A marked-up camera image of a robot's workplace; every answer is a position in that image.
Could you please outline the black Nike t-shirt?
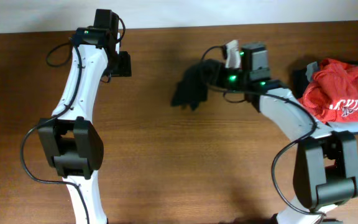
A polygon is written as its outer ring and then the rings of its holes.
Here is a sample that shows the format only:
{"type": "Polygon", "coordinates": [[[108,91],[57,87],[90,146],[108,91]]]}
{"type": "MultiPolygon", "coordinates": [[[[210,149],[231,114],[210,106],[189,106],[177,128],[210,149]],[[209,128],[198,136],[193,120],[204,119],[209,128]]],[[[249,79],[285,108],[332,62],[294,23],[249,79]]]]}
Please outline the black Nike t-shirt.
{"type": "Polygon", "coordinates": [[[177,83],[170,106],[189,106],[192,111],[197,109],[201,102],[208,99],[206,82],[216,78],[221,66],[221,62],[207,59],[189,67],[177,83]]]}

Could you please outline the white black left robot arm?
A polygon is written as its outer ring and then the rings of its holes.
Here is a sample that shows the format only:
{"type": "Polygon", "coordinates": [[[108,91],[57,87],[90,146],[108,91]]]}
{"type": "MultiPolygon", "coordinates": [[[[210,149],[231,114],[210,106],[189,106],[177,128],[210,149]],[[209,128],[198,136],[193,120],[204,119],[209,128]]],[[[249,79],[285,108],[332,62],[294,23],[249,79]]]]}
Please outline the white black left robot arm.
{"type": "Polygon", "coordinates": [[[70,45],[71,69],[62,97],[37,132],[50,167],[67,186],[76,223],[107,223],[98,185],[104,145],[93,126],[93,108],[101,82],[131,77],[131,56],[121,51],[123,20],[97,9],[93,25],[79,27],[70,45]]]}

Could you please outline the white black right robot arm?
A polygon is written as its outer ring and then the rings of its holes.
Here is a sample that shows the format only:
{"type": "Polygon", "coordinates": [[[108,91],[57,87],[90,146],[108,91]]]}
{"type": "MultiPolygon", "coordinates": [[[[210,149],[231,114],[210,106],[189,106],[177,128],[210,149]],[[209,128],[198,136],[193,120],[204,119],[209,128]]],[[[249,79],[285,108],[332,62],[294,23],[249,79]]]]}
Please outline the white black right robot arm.
{"type": "Polygon", "coordinates": [[[270,77],[265,44],[223,45],[224,68],[212,82],[225,93],[242,93],[246,102],[273,121],[290,143],[273,159],[273,186],[286,209],[268,223],[338,223],[326,214],[358,197],[358,149],[349,131],[335,131],[310,114],[280,80],[270,77]],[[275,176],[279,158],[296,146],[293,189],[288,200],[275,176]]]}

